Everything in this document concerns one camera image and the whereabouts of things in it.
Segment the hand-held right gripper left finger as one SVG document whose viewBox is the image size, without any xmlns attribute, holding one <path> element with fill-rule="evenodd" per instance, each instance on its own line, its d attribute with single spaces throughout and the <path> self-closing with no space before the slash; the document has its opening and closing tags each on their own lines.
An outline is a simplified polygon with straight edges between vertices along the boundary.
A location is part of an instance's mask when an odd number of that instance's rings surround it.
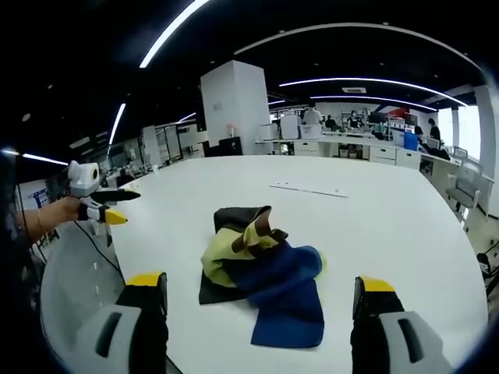
<svg viewBox="0 0 499 374">
<path fill-rule="evenodd" d="M 167 275 L 130 278 L 117 301 L 100 309 L 79 329 L 73 373 L 166 373 Z"/>
</svg>

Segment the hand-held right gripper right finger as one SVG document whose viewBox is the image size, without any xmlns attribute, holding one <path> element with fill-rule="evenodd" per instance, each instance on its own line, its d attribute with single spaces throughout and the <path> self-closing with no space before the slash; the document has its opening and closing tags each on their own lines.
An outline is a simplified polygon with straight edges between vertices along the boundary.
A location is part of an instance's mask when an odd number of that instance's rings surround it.
<svg viewBox="0 0 499 374">
<path fill-rule="evenodd" d="M 357 277 L 352 307 L 354 373 L 451 373 L 443 341 L 416 312 L 406 311 L 386 281 Z"/>
</svg>

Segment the person's left hand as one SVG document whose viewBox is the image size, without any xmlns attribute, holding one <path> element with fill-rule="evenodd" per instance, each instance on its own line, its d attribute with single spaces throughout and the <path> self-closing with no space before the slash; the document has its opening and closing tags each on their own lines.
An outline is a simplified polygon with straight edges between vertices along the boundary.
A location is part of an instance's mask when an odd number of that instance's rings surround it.
<svg viewBox="0 0 499 374">
<path fill-rule="evenodd" d="M 66 196 L 58 201 L 59 220 L 61 223 L 78 221 L 80 216 L 81 200 L 73 196 Z"/>
</svg>

